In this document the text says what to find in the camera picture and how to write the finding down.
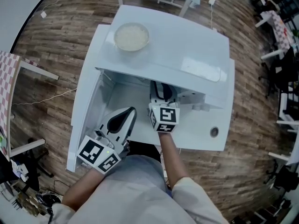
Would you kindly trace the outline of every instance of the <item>wooden floor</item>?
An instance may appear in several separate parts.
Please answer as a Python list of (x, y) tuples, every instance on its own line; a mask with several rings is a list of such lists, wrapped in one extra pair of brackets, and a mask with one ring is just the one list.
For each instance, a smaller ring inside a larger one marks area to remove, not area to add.
[[(22, 71), (13, 103), (40, 101), (76, 88), (97, 25), (111, 23), (118, 9), (117, 0), (59, 0), (45, 9), (47, 17), (42, 19), (43, 7), (55, 1), (44, 0), (40, 5), (14, 53), (38, 62), (60, 78), (53, 81)], [(178, 8), (159, 5), (157, 0), (124, 1), (128, 5), (179, 13)], [(249, 0), (216, 0), (213, 26), (229, 38), (230, 57), (235, 60), (235, 97), (228, 140), (224, 152), (181, 152), (192, 178), (202, 185), (228, 220), (263, 207), (273, 198), (273, 191), (263, 185), (265, 171), (272, 166), (267, 153), (286, 154), (291, 143), (275, 124), (277, 97), (265, 99), (267, 85), (257, 79), (263, 74), (260, 56), (270, 42), (269, 35), (254, 27), (257, 21), (253, 15)], [(201, 0), (196, 9), (189, 9), (185, 18), (210, 27), (208, 0)], [(43, 187), (54, 189), (54, 180), (70, 186), (86, 172), (83, 167), (77, 173), (65, 170), (74, 98), (75, 91), (40, 104), (13, 106), (14, 147), (26, 143), (28, 137), (46, 139), (50, 154), (42, 162), (55, 176), (50, 179), (42, 175)], [(66, 185), (56, 182), (55, 190), (63, 194), (68, 189)]]

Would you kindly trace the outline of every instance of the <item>sleeve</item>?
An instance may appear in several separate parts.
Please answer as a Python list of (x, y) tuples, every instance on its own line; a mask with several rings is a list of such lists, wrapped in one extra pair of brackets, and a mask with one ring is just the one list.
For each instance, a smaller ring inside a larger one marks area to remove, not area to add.
[(51, 224), (66, 224), (75, 214), (75, 211), (72, 208), (60, 203), (54, 204), (52, 210), (53, 218)]
[(228, 224), (203, 188), (191, 178), (180, 179), (172, 189), (172, 197), (197, 224)]

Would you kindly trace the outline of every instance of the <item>bowl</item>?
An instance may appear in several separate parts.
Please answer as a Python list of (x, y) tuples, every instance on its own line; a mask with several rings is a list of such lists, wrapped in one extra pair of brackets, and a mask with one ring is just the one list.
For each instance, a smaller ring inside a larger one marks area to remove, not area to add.
[(117, 28), (114, 34), (114, 43), (124, 51), (138, 51), (144, 48), (150, 39), (148, 29), (137, 22), (129, 22)]

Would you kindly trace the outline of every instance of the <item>person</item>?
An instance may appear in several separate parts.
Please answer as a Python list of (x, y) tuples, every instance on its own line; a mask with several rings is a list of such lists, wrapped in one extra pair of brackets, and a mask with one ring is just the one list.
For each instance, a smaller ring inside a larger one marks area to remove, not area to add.
[(158, 135), (171, 194), (156, 147), (130, 143), (130, 155), (106, 176), (92, 168), (69, 188), (62, 203), (52, 206), (51, 223), (227, 224), (189, 177), (171, 135)]

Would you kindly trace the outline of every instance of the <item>white shirt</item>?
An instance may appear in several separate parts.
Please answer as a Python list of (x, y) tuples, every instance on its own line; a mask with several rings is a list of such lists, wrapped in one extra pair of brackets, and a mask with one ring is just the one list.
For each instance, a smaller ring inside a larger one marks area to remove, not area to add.
[(228, 224), (205, 191), (182, 178), (166, 193), (161, 164), (132, 155), (75, 212), (53, 205), (53, 224)]

